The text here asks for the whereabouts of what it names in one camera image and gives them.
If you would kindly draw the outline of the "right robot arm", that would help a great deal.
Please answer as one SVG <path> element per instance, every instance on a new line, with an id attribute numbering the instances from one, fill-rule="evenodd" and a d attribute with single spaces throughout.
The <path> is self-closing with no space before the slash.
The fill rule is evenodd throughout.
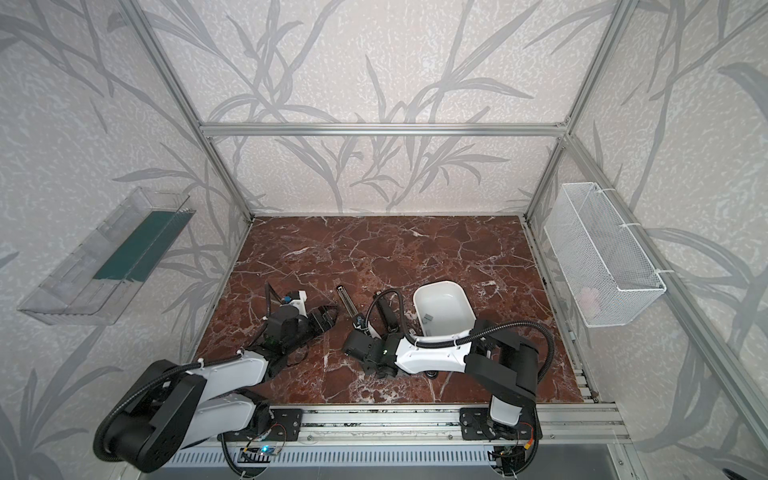
<path id="1" fill-rule="evenodd" d="M 491 394 L 493 426 L 515 428 L 537 416 L 537 390 L 555 353 L 550 329 L 531 321 L 494 324 L 477 320 L 457 334 L 415 337 L 407 332 L 374 338 L 355 330 L 342 351 L 364 372 L 378 377 L 399 373 L 462 373 Z"/>

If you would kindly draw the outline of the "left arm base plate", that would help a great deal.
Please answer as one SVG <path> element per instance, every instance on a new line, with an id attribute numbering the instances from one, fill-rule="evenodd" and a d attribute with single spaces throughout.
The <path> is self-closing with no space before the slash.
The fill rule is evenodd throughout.
<path id="1" fill-rule="evenodd" d="M 249 440 L 295 442 L 299 438 L 303 413 L 301 408 L 259 408 L 240 433 Z"/>

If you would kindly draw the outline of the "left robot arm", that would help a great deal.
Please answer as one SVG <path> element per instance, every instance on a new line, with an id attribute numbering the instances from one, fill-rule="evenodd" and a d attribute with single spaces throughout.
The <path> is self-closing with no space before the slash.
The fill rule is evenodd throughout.
<path id="1" fill-rule="evenodd" d="M 337 318 L 335 305 L 303 314 L 285 304 L 268 316 L 255 341 L 232 357 L 186 365 L 153 362 L 97 427 L 94 455 L 151 473 L 179 450 L 210 437 L 261 431 L 269 404 L 251 387 L 275 378 L 296 350 L 329 331 Z"/>

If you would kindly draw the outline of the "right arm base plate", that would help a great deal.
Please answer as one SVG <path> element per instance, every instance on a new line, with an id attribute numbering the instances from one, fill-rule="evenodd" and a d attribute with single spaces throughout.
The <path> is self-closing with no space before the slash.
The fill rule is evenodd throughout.
<path id="1" fill-rule="evenodd" d="M 533 408 L 524 408 L 516 425 L 508 426 L 490 417 L 489 407 L 465 407 L 459 410 L 462 439 L 469 440 L 540 440 L 540 422 Z"/>

